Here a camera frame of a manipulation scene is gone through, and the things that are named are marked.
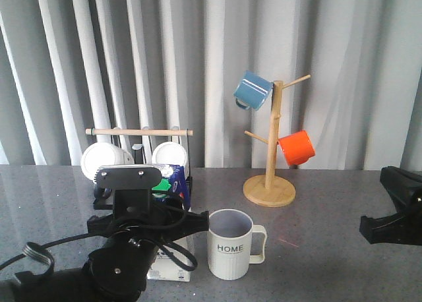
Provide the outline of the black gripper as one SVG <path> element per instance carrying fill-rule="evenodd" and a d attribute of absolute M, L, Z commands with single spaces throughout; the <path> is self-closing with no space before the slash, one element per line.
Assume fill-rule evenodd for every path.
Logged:
<path fill-rule="evenodd" d="M 396 213 L 383 218 L 362 216 L 359 232 L 370 243 L 421 244 L 421 175 L 387 166 L 380 183 L 389 194 Z"/>
<path fill-rule="evenodd" d="M 157 210 L 147 218 L 112 219 L 105 245 L 88 255 L 84 272 L 98 299 L 137 299 L 159 249 L 176 265 L 195 270 L 195 256 L 176 241 L 208 228 L 208 211 Z"/>

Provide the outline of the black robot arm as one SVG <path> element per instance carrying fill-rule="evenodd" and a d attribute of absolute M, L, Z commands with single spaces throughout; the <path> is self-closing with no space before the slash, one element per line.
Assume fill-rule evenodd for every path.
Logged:
<path fill-rule="evenodd" d="M 79 237 L 106 237 L 103 247 L 92 251 L 82 268 L 54 271 L 48 248 L 54 241 L 27 243 L 22 254 L 48 266 L 42 274 L 24 271 L 1 282 L 2 301 L 137 301 L 147 286 L 147 274 L 163 251 L 179 267 L 193 271 L 198 262 L 193 254 L 176 244 L 178 239 L 206 231 L 209 213 L 168 210 L 166 225 L 142 224 L 135 218 L 121 221 L 112 215 L 92 216 L 88 233 Z"/>

